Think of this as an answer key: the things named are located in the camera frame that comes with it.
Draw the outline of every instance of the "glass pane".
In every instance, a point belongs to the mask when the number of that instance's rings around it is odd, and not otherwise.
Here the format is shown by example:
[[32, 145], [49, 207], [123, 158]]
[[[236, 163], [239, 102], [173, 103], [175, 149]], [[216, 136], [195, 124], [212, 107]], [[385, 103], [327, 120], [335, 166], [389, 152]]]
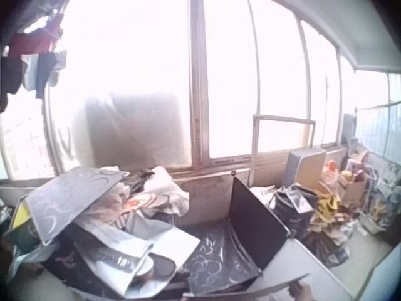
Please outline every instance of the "glass pane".
[[308, 23], [301, 22], [311, 75], [311, 119], [316, 121], [314, 145], [336, 141], [340, 113], [340, 79], [335, 47]]
[[388, 83], [385, 73], [357, 70], [355, 76], [358, 108], [370, 108], [388, 103]]
[[323, 143], [333, 143], [337, 139], [338, 118], [340, 114], [340, 74], [336, 48], [323, 36], [321, 49], [323, 51], [326, 73], [326, 120]]
[[355, 71], [351, 64], [341, 57], [341, 80], [343, 88], [343, 114], [355, 114], [355, 107], [357, 106], [357, 96], [355, 95]]
[[69, 3], [51, 89], [65, 169], [192, 164], [188, 12], [186, 0]]
[[390, 128], [385, 157], [397, 164], [401, 164], [401, 105], [390, 108]]
[[387, 137], [387, 125], [388, 108], [358, 111], [355, 136], [369, 151], [382, 156]]
[[211, 158], [251, 153], [256, 59], [246, 0], [205, 0]]
[[258, 153], [297, 149], [309, 146], [309, 137], [306, 137], [310, 125], [261, 120], [259, 126]]
[[252, 0], [251, 5], [259, 48], [261, 114], [307, 118], [305, 56], [294, 14], [273, 1]]
[[390, 99], [392, 102], [401, 101], [401, 74], [389, 74]]
[[44, 137], [42, 101], [35, 91], [22, 86], [8, 95], [7, 110], [1, 114], [4, 150], [12, 180], [54, 177]]

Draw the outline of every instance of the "hanging clothes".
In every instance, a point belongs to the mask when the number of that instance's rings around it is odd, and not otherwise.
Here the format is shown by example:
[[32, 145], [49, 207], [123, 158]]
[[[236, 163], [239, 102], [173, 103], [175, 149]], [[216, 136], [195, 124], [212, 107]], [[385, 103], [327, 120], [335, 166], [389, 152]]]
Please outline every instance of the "hanging clothes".
[[7, 93], [16, 94], [23, 77], [23, 62], [19, 58], [1, 58], [0, 113], [8, 104]]
[[56, 64], [57, 59], [54, 52], [39, 55], [38, 72], [36, 74], [36, 99], [44, 99], [44, 88], [46, 88], [50, 73]]
[[12, 38], [8, 56], [20, 57], [49, 52], [50, 46], [57, 41], [63, 14], [55, 16], [44, 28], [38, 28], [31, 33], [18, 33]]
[[27, 91], [35, 90], [39, 55], [21, 55], [21, 60], [25, 65], [23, 67], [22, 84]]
[[[23, 80], [22, 84], [27, 91], [36, 90], [36, 81], [38, 76], [38, 62], [40, 55], [21, 55], [21, 60], [23, 61]], [[66, 58], [67, 51], [55, 52], [54, 56], [56, 58], [56, 64], [54, 65], [51, 75], [47, 78], [41, 78], [41, 84], [38, 86], [39, 90], [41, 90], [41, 86], [43, 84], [43, 80], [49, 81], [49, 84], [54, 87], [58, 81], [58, 70], [64, 69], [66, 67]], [[41, 60], [41, 70], [43, 68], [47, 69], [47, 67], [43, 66], [43, 58]]]

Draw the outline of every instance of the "floor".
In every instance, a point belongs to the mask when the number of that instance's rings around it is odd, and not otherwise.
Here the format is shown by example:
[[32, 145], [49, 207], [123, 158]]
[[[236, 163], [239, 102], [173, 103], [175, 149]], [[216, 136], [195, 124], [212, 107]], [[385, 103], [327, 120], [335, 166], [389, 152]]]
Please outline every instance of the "floor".
[[392, 250], [386, 242], [378, 240], [370, 233], [364, 234], [358, 230], [354, 232], [348, 241], [351, 250], [349, 259], [330, 269], [354, 297], [358, 295], [370, 270]]
[[[348, 244], [351, 249], [350, 258], [344, 264], [332, 268], [331, 272], [355, 297], [371, 268], [390, 253], [391, 247], [359, 231], [354, 232]], [[11, 292], [17, 301], [82, 300], [46, 270], [38, 277], [29, 277], [23, 270], [19, 271], [11, 282]]]

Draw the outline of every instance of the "hand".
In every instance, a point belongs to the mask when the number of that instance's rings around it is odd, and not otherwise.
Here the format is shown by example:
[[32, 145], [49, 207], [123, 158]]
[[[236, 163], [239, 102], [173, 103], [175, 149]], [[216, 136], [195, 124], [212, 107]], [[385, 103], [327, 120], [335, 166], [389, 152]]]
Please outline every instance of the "hand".
[[311, 287], [303, 282], [291, 282], [289, 294], [295, 301], [313, 301]]

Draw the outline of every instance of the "cardboard box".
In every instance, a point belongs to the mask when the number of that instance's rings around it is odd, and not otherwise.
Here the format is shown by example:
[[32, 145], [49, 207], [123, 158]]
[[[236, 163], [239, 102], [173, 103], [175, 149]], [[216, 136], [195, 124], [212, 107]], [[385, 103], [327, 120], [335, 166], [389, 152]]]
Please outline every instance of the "cardboard box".
[[361, 205], [361, 198], [365, 192], [367, 178], [362, 182], [354, 183], [348, 182], [341, 174], [338, 177], [338, 182], [340, 183], [338, 189], [338, 195], [341, 199], [342, 206], [359, 206]]

